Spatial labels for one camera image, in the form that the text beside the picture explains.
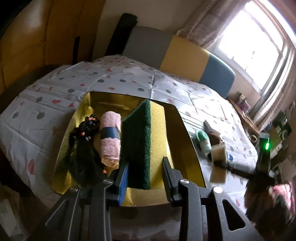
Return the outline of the small brown plush toy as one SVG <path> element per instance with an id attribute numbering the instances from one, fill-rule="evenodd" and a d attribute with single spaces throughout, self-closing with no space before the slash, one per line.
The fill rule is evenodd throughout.
<path id="1" fill-rule="evenodd" d="M 212 146 L 214 145 L 219 145 L 219 144 L 223 144 L 224 142 L 222 141 L 222 139 L 220 138 L 220 136 L 216 133 L 213 132 L 208 132 L 207 133 L 209 140 L 210 140 L 210 144 Z"/>

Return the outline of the gold metal tray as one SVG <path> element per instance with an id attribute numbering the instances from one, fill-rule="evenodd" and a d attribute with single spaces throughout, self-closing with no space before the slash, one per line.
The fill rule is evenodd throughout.
<path id="1" fill-rule="evenodd" d="M 76 109 L 57 157 L 52 189 L 94 186 L 128 164 L 121 206 L 167 203 L 163 158 L 204 187 L 192 141 L 175 106 L 136 96 L 88 92 Z"/>

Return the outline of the beige cloth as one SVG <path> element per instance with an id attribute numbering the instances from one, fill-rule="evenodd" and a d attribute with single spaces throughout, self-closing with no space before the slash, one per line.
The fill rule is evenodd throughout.
<path id="1" fill-rule="evenodd" d="M 212 146 L 211 157 L 213 162 L 224 163 L 227 161 L 226 145 L 224 143 L 216 144 Z"/>

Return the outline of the black rolled mat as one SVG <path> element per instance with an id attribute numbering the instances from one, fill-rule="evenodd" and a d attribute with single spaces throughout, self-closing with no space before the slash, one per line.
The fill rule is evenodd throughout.
<path id="1" fill-rule="evenodd" d="M 122 55 L 133 28 L 137 24 L 137 16 L 123 13 L 109 41 L 105 56 Z"/>

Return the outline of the green and yellow scrub sponge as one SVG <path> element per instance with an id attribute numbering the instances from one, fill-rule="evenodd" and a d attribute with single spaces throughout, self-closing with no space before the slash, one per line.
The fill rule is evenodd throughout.
<path id="1" fill-rule="evenodd" d="M 140 190 L 163 185 L 162 160 L 169 156 L 165 110 L 144 100 L 123 122 L 120 163 L 128 163 L 128 187 Z"/>

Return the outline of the pink rolled towel with band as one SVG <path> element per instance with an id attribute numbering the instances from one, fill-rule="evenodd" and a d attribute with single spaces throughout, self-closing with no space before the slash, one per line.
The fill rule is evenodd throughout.
<path id="1" fill-rule="evenodd" d="M 120 156 L 121 115 L 107 111 L 100 119 L 100 157 L 104 165 L 118 168 Z"/>

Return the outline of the grey yellow blue sofa backrest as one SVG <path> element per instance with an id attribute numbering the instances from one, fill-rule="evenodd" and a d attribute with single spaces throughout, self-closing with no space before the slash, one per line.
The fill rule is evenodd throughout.
<path id="1" fill-rule="evenodd" d="M 206 85 L 223 98 L 228 96 L 235 79 L 234 71 L 214 54 L 185 38 L 154 28 L 134 27 L 123 55 Z"/>

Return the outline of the floral window curtain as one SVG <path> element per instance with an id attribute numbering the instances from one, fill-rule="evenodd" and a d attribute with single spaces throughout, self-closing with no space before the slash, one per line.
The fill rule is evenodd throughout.
<path id="1" fill-rule="evenodd" d="M 206 49 L 219 36 L 234 7 L 234 1 L 201 1 L 177 35 Z"/>

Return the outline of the wooden wall cabinet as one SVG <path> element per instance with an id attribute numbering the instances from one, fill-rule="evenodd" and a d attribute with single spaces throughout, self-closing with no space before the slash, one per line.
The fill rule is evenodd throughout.
<path id="1" fill-rule="evenodd" d="M 91 60 L 105 1 L 31 1 L 1 37 L 1 93 L 44 68 Z"/>

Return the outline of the green silicone cap bottle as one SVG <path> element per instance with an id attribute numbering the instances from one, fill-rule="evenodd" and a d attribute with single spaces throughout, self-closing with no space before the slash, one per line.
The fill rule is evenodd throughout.
<path id="1" fill-rule="evenodd" d="M 211 147 L 211 143 L 210 143 L 210 139 L 209 139 L 208 135 L 203 130 L 197 129 L 196 130 L 196 138 L 197 138 L 198 144 L 200 145 L 201 152 L 205 156 L 210 154 L 212 147 Z"/>

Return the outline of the white foam sponge block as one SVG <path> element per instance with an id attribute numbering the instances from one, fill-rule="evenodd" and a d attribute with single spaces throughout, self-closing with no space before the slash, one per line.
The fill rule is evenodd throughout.
<path id="1" fill-rule="evenodd" d="M 210 120 L 210 121 L 204 120 L 204 130 L 206 133 L 214 133 L 218 136 L 221 135 L 220 128 L 219 128 L 218 124 L 212 120 Z"/>

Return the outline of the black knitted cloth with dots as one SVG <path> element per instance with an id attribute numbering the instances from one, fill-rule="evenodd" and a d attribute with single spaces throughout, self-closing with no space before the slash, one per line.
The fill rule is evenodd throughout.
<path id="1" fill-rule="evenodd" d="M 63 162 L 72 178 L 83 187 L 94 186 L 104 177 L 104 165 L 94 146 L 99 125 L 100 120 L 91 114 L 69 135 L 69 147 Z"/>

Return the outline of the patterned white tablecloth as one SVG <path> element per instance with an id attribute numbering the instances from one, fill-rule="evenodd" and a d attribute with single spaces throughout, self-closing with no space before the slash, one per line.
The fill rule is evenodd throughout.
<path id="1" fill-rule="evenodd" d="M 69 133 L 91 114 L 114 111 L 125 119 L 146 99 L 165 109 L 170 163 L 198 186 L 221 186 L 244 209 L 247 180 L 213 175 L 195 135 L 208 123 L 229 161 L 255 167 L 257 151 L 233 106 L 206 85 L 125 56 L 64 65 L 30 84 L 1 114 L 1 150 L 36 197 L 51 205 L 75 184 L 60 167 Z"/>

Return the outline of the wooden side shelf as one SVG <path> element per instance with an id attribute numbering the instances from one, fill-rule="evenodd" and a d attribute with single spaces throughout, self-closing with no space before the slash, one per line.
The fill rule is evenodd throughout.
<path id="1" fill-rule="evenodd" d="M 237 112 L 244 130 L 250 134 L 258 136 L 260 134 L 260 131 L 258 127 L 253 123 L 253 121 L 240 109 L 240 107 L 230 97 L 227 97 L 227 100 L 232 104 L 235 111 Z"/>

